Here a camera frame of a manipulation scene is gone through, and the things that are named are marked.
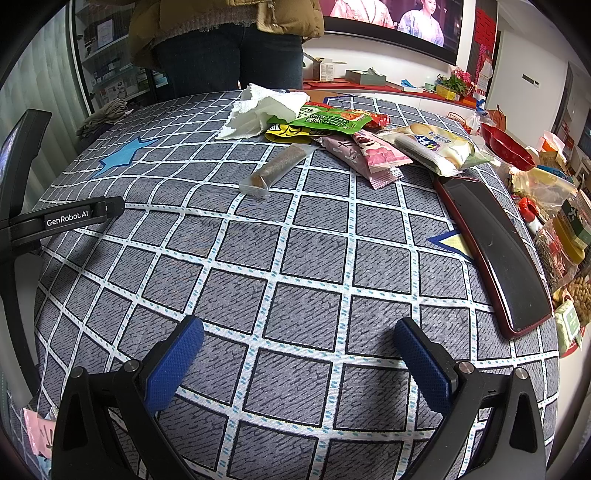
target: dark blue jeans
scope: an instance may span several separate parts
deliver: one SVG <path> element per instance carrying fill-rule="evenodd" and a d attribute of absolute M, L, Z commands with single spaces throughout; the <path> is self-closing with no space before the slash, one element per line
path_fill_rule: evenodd
<path fill-rule="evenodd" d="M 223 24 L 169 38 L 154 53 L 177 97 L 236 90 L 249 83 L 266 88 L 301 89 L 299 35 L 261 32 L 256 25 Z"/>

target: gray tablecloth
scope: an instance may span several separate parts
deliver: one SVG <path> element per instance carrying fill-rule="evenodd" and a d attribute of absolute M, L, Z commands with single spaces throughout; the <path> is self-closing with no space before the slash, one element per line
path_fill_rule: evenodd
<path fill-rule="evenodd" d="M 159 419 L 197 473 L 398 478 L 441 420 L 392 345 L 395 322 L 410 315 L 456 359 L 491 372 L 529 371 L 548 454 L 558 396 L 554 324 L 515 342 L 499 334 L 475 266 L 427 240 L 453 229 L 431 174 L 406 166 L 404 181 L 375 191 L 318 150 L 268 200 L 244 197 L 238 183 L 285 146 L 264 137 L 214 140 L 238 95 L 183 98 L 131 115 L 39 202 L 121 195 L 126 211 L 108 228 L 58 235 L 44 247 L 36 302 L 43 390 L 34 407 L 42 415 L 56 409 L 73 366 L 102 372 L 142 358 L 194 313 L 205 322 L 205 342 Z M 459 124 L 405 105 L 356 96 L 330 103 L 465 135 Z M 111 165 L 108 156 L 138 136 L 158 141 L 97 175 L 100 160 Z M 491 188 L 541 272 L 493 170 L 466 175 Z M 449 478 L 465 471 L 487 413 L 475 419 Z M 14 410 L 12 420 L 22 438 Z"/>

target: puffer jacket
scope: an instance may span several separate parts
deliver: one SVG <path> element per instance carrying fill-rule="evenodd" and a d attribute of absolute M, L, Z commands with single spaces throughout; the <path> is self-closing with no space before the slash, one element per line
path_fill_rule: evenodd
<path fill-rule="evenodd" d="M 93 0 L 106 5 L 128 5 L 134 0 Z M 129 48 L 134 64 L 157 69 L 154 40 L 191 19 L 212 11 L 257 5 L 256 27 L 275 34 L 317 38 L 324 34 L 319 0 L 138 0 L 129 26 Z"/>

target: pink snack package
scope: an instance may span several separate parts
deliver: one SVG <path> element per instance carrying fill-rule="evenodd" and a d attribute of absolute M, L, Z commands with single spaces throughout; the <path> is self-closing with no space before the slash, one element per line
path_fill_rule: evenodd
<path fill-rule="evenodd" d="M 41 418 L 38 413 L 26 408 L 23 408 L 22 412 L 25 416 L 27 435 L 33 455 L 43 455 L 45 458 L 50 459 L 56 421 Z"/>
<path fill-rule="evenodd" d="M 390 170 L 390 168 L 413 162 L 400 150 L 366 130 L 360 130 L 352 137 L 361 149 L 371 173 Z"/>
<path fill-rule="evenodd" d="M 368 179 L 375 190 L 385 187 L 403 177 L 400 169 L 396 167 L 393 167 L 392 170 L 381 170 L 376 173 L 370 172 L 367 161 L 361 153 L 361 149 L 348 135 L 328 135 L 327 137 L 322 137 L 319 141 L 326 150 Z"/>

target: folded gray cloth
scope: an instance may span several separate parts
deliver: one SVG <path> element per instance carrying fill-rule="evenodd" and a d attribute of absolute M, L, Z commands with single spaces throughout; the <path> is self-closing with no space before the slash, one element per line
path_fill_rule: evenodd
<path fill-rule="evenodd" d="M 116 98 L 84 120 L 82 126 L 76 131 L 76 135 L 88 137 L 103 124 L 115 124 L 117 120 L 125 115 L 126 111 L 127 102 Z"/>

